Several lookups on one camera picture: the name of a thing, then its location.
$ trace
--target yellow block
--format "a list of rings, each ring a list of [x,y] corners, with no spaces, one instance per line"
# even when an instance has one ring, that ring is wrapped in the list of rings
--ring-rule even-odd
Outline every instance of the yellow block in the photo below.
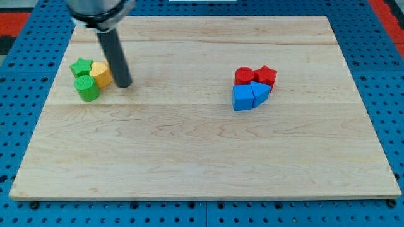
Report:
[[[112,73],[110,69],[102,62],[94,62],[91,65],[90,76],[95,80],[98,88],[107,86],[112,81]]]

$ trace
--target wooden board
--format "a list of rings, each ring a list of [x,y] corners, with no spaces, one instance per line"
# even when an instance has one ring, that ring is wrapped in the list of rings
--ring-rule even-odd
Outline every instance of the wooden board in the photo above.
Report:
[[[69,65],[101,61],[77,28],[10,196],[30,201],[380,199],[401,192],[322,16],[127,18],[134,83],[85,103]],[[238,67],[278,70],[234,112]]]

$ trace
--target green star block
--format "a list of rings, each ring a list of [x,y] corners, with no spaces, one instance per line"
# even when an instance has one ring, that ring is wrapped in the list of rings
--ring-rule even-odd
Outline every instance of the green star block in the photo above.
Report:
[[[93,60],[86,60],[79,58],[76,63],[70,65],[70,70],[73,73],[75,78],[80,76],[89,75],[91,71],[91,65],[93,64]]]

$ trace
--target toy block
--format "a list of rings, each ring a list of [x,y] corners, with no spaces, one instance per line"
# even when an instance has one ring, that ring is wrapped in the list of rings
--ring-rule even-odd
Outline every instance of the toy block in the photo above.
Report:
[[[254,94],[254,102],[252,103],[252,107],[256,108],[268,99],[271,86],[251,81],[251,88],[252,93]]]
[[[250,110],[253,107],[254,93],[251,85],[233,86],[232,103],[234,111]]]
[[[91,71],[93,60],[79,58],[74,64],[70,65],[70,70],[75,78],[88,75]]]
[[[263,66],[261,69],[254,71],[256,76],[256,82],[263,83],[271,86],[270,93],[272,92],[273,85],[275,84],[276,74],[278,71],[270,69],[268,66]]]
[[[241,67],[235,71],[234,85],[249,85],[255,79],[254,71],[248,67]]]
[[[91,65],[90,76],[94,78],[98,88],[103,88],[111,83],[112,75],[109,68],[102,62],[94,62]]]
[[[95,80],[89,75],[76,78],[74,87],[83,101],[90,102],[100,96],[100,90],[95,84]]]

